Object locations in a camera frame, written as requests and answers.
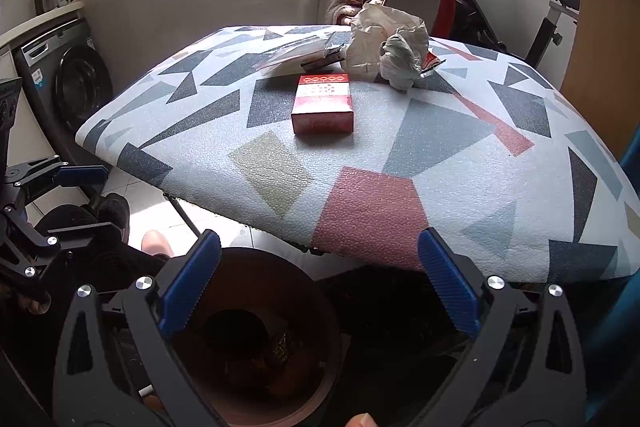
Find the red white cigarette box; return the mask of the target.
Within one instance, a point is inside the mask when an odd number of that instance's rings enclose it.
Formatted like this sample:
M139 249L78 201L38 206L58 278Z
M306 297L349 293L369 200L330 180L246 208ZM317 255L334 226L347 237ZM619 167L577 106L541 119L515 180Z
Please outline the red white cigarette box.
M291 121L296 135L354 132L355 113L348 75L300 76Z

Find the clear plastic blister pack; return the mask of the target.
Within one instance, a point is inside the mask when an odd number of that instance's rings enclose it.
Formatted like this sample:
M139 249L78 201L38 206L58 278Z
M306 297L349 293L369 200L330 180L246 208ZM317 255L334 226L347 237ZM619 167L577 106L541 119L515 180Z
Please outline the clear plastic blister pack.
M262 77L303 74L300 63L305 58L334 46L341 46L343 51L345 49L344 43L336 43L333 40L333 35L313 35L289 42L279 49L270 51L266 58L262 58L252 67L252 73Z

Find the small dark wrapper packet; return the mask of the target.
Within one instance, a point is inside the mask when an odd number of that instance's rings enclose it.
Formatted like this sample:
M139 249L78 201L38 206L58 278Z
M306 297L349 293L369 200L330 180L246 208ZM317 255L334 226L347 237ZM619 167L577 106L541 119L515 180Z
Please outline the small dark wrapper packet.
M318 70L326 69L327 67L343 60L343 48L341 46L334 46L334 48L322 50L321 52L312 54L310 57L305 58L305 60L300 63L300 67L307 74L311 74L312 72L318 72Z

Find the green red snack wrapper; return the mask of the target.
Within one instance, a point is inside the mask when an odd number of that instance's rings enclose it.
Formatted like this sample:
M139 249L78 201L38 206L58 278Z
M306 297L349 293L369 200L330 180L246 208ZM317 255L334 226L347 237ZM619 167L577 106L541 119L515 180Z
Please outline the green red snack wrapper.
M432 51L428 51L422 63L421 76L426 77L430 72L433 72L434 69L444 63L445 60L438 57Z

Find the white plastic bag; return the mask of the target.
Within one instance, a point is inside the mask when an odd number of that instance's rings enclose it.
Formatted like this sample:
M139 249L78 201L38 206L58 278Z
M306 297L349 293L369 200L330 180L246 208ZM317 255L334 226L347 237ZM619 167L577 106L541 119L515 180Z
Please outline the white plastic bag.
M364 80L380 76L382 45L396 32L426 40L428 52L430 35L420 17L382 4L363 5L350 25L350 38L342 61L344 71L352 78Z

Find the brown round trash bin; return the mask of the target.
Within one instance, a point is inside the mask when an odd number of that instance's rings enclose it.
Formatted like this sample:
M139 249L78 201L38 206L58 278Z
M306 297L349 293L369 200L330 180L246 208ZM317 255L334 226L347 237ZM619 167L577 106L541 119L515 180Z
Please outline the brown round trash bin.
M227 425L317 426L348 342L302 269L229 247L171 343Z

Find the black slipper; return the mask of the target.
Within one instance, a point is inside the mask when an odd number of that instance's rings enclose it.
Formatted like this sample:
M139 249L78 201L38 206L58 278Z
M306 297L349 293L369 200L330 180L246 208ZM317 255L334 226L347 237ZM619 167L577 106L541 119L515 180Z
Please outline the black slipper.
M99 222L111 222L119 228L122 241L129 242L130 207L128 200L117 193L108 193L93 199L91 212Z

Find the front-load washing machine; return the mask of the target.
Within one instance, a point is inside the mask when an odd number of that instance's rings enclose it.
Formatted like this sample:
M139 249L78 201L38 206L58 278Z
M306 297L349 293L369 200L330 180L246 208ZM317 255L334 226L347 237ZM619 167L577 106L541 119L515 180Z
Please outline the front-load washing machine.
M55 150L113 100L113 83L89 24L78 16L49 20L16 38L10 48L32 113Z

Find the black folding table leg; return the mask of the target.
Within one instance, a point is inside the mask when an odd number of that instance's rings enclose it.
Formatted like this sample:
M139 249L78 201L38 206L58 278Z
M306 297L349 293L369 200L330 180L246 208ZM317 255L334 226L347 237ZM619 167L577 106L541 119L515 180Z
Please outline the black folding table leg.
M196 237L200 236L201 235L200 230L195 225L195 223L192 221L192 219L189 217L189 215L186 213L186 210L184 210L184 208L182 207L182 205L180 204L178 199L176 199L175 196L172 196L172 195L167 194L167 193L163 193L163 198L166 199L167 202L169 202L169 204L171 205L172 208L174 208L175 212L178 213L179 217L186 224L186 226L189 228L189 230Z

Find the geometric patterned tablecloth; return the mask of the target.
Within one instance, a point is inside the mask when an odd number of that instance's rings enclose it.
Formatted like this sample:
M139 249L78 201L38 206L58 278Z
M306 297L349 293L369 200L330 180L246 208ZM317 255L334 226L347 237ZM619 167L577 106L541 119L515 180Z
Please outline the geometric patterned tablecloth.
M639 268L639 199L588 122L515 57L434 39L420 87L350 83L355 129L295 134L296 74L262 63L340 26L228 27L166 58L77 143L280 239L414 269L434 228L487 275L574 283Z

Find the wooden wardrobe panel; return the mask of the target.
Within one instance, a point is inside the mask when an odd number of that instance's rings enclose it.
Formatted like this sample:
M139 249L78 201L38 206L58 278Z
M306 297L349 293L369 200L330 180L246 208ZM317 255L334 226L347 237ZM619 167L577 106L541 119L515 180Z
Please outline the wooden wardrobe panel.
M582 0L561 92L622 158L639 127L639 0Z

